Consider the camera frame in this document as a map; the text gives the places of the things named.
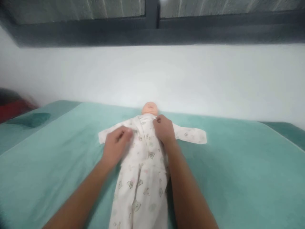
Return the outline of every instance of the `sleeve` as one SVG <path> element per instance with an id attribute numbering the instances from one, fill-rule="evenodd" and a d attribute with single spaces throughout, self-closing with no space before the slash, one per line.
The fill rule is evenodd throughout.
<path id="1" fill-rule="evenodd" d="M 134 129 L 132 119 L 128 119 L 126 121 L 120 122 L 118 124 L 115 124 L 113 127 L 110 127 L 108 129 L 105 129 L 105 130 L 99 132 L 98 133 L 99 143 L 104 144 L 106 141 L 107 134 L 111 133 L 112 131 L 114 131 L 115 129 L 117 129 L 121 126 L 126 126 L 126 127 Z"/>
<path id="2" fill-rule="evenodd" d="M 176 139 L 196 144 L 206 144 L 207 142 L 206 132 L 201 129 L 180 127 L 174 123 L 173 127 Z"/>

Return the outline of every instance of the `bed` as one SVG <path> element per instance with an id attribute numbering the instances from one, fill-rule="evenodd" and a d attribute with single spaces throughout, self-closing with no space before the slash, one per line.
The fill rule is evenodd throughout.
<path id="1" fill-rule="evenodd" d="M 0 220 L 41 228 L 102 156 L 98 132 L 139 109 L 57 101 L 36 128 L 0 125 Z M 162 112 L 206 131 L 207 144 L 179 141 L 220 228 L 305 228 L 305 131 L 271 123 Z M 87 228 L 108 228 L 119 166 L 108 177 Z M 171 185 L 168 228 L 176 228 Z"/>

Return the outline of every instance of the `red fabric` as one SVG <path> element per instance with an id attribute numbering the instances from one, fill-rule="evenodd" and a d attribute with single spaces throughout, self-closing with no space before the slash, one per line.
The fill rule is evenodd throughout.
<path id="1" fill-rule="evenodd" d="M 32 110 L 24 100 L 17 100 L 0 106 L 0 123 Z"/>

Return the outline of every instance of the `person's right hand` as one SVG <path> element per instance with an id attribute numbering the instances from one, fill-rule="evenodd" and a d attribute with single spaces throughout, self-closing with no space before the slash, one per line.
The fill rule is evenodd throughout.
<path id="1" fill-rule="evenodd" d="M 171 120 L 161 114 L 154 119 L 152 123 L 155 127 L 157 137 L 163 142 L 164 145 L 169 142 L 176 141 L 174 127 Z"/>

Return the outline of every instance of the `doll head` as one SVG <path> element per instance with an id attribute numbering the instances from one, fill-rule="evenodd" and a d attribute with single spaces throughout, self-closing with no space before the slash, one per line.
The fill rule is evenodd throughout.
<path id="1" fill-rule="evenodd" d="M 158 115 L 158 107 L 154 102 L 147 102 L 143 109 L 142 114 L 153 114 L 154 116 Z"/>

